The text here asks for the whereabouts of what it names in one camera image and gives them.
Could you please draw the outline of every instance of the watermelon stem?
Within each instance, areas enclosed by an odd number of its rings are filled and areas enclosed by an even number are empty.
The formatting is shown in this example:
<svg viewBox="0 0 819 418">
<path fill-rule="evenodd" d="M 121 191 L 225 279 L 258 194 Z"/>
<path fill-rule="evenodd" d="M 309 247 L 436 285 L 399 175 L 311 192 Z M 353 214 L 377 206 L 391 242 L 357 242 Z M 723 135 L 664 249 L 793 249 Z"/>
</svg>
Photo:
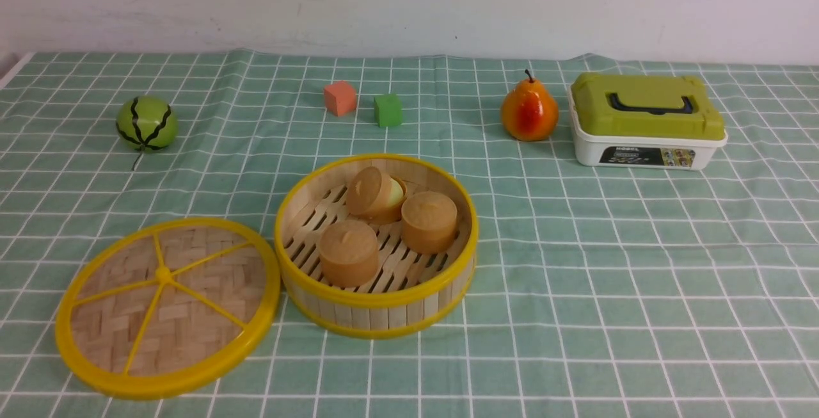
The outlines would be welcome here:
<svg viewBox="0 0 819 418">
<path fill-rule="evenodd" d="M 138 150 L 139 150 L 139 155 L 137 156 L 137 159 L 134 161 L 134 164 L 131 165 L 131 171 L 134 171 L 135 169 L 137 169 L 137 164 L 139 162 L 139 159 L 143 156 L 143 153 L 145 152 L 145 147 L 140 146 Z"/>
</svg>

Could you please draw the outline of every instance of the green checkered tablecloth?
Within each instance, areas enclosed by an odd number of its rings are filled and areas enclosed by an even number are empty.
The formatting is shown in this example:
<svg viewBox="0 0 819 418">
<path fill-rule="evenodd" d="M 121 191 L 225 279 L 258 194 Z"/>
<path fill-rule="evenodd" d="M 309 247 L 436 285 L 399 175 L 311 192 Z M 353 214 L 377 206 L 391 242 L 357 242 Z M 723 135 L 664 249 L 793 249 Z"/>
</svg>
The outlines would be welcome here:
<svg viewBox="0 0 819 418">
<path fill-rule="evenodd" d="M 500 124 L 524 68 L 561 105 L 545 143 Z M 698 74 L 728 146 L 701 173 L 578 164 L 566 86 L 586 70 Z M 322 102 L 339 79 L 360 91 L 342 118 Z M 113 120 L 146 92 L 180 133 L 132 172 Z M 385 92 L 400 127 L 374 123 Z M 0 417 L 815 417 L 818 109 L 819 67 L 36 54 L 0 90 Z M 479 270 L 447 319 L 346 339 L 283 295 L 248 360 L 164 401 L 108 400 L 65 368 L 56 305 L 97 252 L 184 216 L 271 237 L 296 181 L 364 152 L 426 159 L 472 194 Z"/>
</svg>

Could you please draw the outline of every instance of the green block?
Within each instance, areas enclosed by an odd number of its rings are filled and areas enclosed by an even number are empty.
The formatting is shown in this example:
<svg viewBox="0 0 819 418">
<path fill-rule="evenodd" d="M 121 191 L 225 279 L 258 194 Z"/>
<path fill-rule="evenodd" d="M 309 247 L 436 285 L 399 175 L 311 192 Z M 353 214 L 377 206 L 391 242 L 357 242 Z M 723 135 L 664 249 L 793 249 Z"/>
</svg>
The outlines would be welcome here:
<svg viewBox="0 0 819 418">
<path fill-rule="evenodd" d="M 401 125 L 401 100 L 396 94 L 375 97 L 375 120 L 380 127 Z"/>
</svg>

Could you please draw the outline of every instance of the bamboo steamer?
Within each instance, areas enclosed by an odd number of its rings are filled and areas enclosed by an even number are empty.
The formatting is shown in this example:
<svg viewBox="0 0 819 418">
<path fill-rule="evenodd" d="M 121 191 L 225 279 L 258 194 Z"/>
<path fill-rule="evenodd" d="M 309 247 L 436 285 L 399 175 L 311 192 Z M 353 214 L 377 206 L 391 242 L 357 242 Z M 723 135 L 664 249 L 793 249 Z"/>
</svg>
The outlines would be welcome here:
<svg viewBox="0 0 819 418">
<path fill-rule="evenodd" d="M 401 241 L 400 220 L 369 223 L 379 243 L 380 270 L 366 284 L 337 287 L 324 277 L 317 243 L 328 226 L 353 219 L 347 185 L 376 166 L 400 179 L 406 195 L 437 191 L 458 209 L 458 230 L 444 252 L 418 254 Z M 427 328 L 463 300 L 477 264 L 479 222 L 467 191 L 453 176 L 421 159 L 393 154 L 351 156 L 298 182 L 278 209 L 274 249 L 287 294 L 311 321 L 351 337 L 385 339 Z"/>
</svg>

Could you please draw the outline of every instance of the toy pear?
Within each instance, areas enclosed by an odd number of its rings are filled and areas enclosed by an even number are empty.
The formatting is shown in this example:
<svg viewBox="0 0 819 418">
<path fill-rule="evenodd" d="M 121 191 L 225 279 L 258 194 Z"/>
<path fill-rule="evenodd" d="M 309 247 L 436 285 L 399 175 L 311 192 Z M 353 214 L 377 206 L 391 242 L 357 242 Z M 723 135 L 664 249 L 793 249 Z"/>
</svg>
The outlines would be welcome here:
<svg viewBox="0 0 819 418">
<path fill-rule="evenodd" d="M 526 70 L 528 79 L 506 95 L 500 106 L 504 129 L 520 141 L 542 141 L 558 124 L 558 104 L 540 80 Z"/>
</svg>

